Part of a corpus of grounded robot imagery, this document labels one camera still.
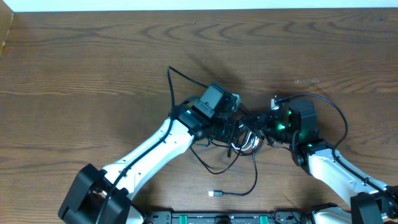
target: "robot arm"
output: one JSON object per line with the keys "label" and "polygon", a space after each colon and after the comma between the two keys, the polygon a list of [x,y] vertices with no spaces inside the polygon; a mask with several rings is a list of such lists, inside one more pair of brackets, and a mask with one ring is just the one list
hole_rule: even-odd
{"label": "robot arm", "polygon": [[239,134],[239,123],[232,118],[240,103],[238,95],[212,83],[192,107],[189,102],[176,106],[172,122],[166,119],[154,135],[128,155],[101,170],[88,164],[79,171],[58,216],[65,223],[141,224],[143,216],[131,201],[160,168],[196,140],[212,138],[229,144]]}
{"label": "robot arm", "polygon": [[[172,112],[172,123],[171,118],[166,119],[154,135],[122,159],[101,170],[88,164],[79,171],[58,216],[65,223],[95,223],[98,217],[103,217],[100,224],[141,224],[144,218],[131,205],[131,201],[168,161],[184,153],[199,139],[212,138],[231,144],[238,138],[239,123],[232,118],[238,110],[238,95],[230,94],[213,83],[192,107],[187,105],[188,102],[177,106]],[[352,209],[351,215],[334,205],[317,208],[309,216],[303,216],[309,222],[302,220],[302,223],[342,224],[355,220],[354,223],[378,224],[384,217],[396,218],[398,186],[390,187],[372,179],[344,159],[337,150],[333,151],[328,142],[320,139],[311,101],[295,100],[289,104],[288,112],[277,100],[272,102],[270,111],[249,114],[240,122],[270,146],[275,141],[289,144],[296,165],[330,186]],[[336,162],[335,156],[339,156],[346,167]],[[366,184],[353,172],[366,177],[375,187]],[[103,214],[98,215],[102,208],[105,208]]]}
{"label": "robot arm", "polygon": [[[170,125],[170,118],[166,119],[157,132],[148,140],[143,142],[135,150],[124,156],[120,160],[106,165],[103,170],[106,172],[105,178],[113,183],[118,178],[120,172],[127,167],[134,159],[138,158],[143,152],[157,142],[166,132]],[[137,161],[134,166],[117,184],[118,189],[127,189],[127,197],[133,200],[139,189],[166,163],[174,157],[184,153],[192,144],[194,136],[189,133],[189,129],[180,121],[173,122],[172,129],[165,141],[154,148],[148,155]]]}
{"label": "robot arm", "polygon": [[295,100],[289,103],[289,108],[284,108],[283,103],[273,99],[270,111],[248,116],[243,123],[257,136],[267,139],[270,146],[274,141],[289,144],[296,165],[326,183],[351,207],[352,214],[335,205],[314,209],[309,223],[337,224],[352,220],[355,224],[378,224],[383,218],[397,217],[398,186],[391,187],[368,176],[319,138],[311,101]]}

